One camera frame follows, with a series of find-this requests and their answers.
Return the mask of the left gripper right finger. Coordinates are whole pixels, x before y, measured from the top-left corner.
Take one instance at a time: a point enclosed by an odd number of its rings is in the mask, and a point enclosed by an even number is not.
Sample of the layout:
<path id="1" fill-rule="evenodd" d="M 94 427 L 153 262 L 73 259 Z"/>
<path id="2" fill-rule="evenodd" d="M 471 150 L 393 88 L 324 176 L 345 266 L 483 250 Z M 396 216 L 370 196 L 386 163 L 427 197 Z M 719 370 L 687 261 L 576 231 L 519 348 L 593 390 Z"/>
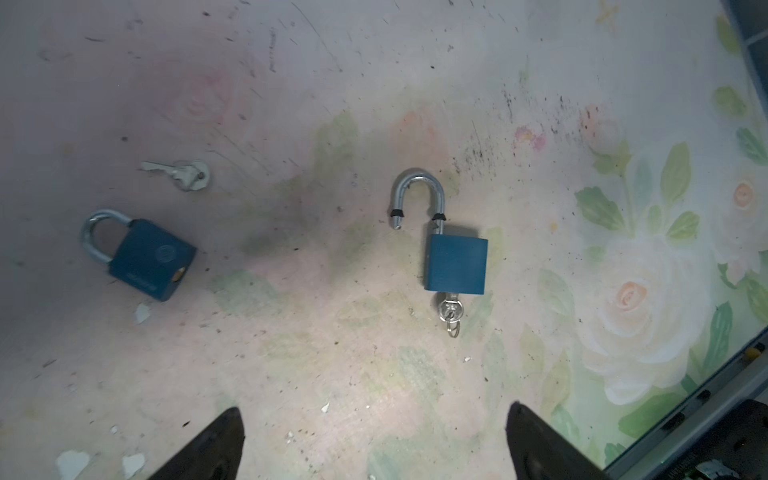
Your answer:
<path id="1" fill-rule="evenodd" d="M 603 470 L 519 401 L 510 406 L 506 436 L 518 479 L 609 479 Z"/>

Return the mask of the blue padlock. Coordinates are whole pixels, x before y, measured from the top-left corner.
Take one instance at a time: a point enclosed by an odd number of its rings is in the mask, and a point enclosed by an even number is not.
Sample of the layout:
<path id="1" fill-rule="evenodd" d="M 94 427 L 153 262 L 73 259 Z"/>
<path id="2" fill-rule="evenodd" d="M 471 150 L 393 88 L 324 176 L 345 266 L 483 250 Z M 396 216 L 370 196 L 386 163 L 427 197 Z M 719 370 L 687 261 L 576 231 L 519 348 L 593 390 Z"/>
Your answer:
<path id="1" fill-rule="evenodd" d="M 406 190 L 415 183 L 423 183 L 431 191 L 430 226 L 432 231 L 426 242 L 424 287 L 438 295 L 436 307 L 439 319 L 448 335 L 460 334 L 465 307 L 463 295 L 481 296 L 485 293 L 489 242 L 479 237 L 448 234 L 445 231 L 446 197 L 440 181 L 423 169 L 404 172 L 395 182 L 389 219 L 393 229 L 402 228 L 405 217 Z"/>
<path id="2" fill-rule="evenodd" d="M 117 250 L 107 254 L 95 243 L 99 223 L 111 220 L 127 228 Z M 104 264 L 114 278 L 165 302 L 189 270 L 197 248 L 146 219 L 133 219 L 113 209 L 94 212 L 83 223 L 80 240 L 85 251 Z"/>

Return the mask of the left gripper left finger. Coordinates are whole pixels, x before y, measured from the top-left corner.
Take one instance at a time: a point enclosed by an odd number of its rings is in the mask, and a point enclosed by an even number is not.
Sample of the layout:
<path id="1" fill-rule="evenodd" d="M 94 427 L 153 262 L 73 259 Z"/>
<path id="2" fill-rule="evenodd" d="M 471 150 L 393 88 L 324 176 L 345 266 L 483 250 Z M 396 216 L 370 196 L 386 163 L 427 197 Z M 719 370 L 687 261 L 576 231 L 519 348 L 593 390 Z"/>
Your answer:
<path id="1" fill-rule="evenodd" d="M 241 463 L 245 429 L 238 407 L 222 412 L 149 480 L 235 479 Z"/>

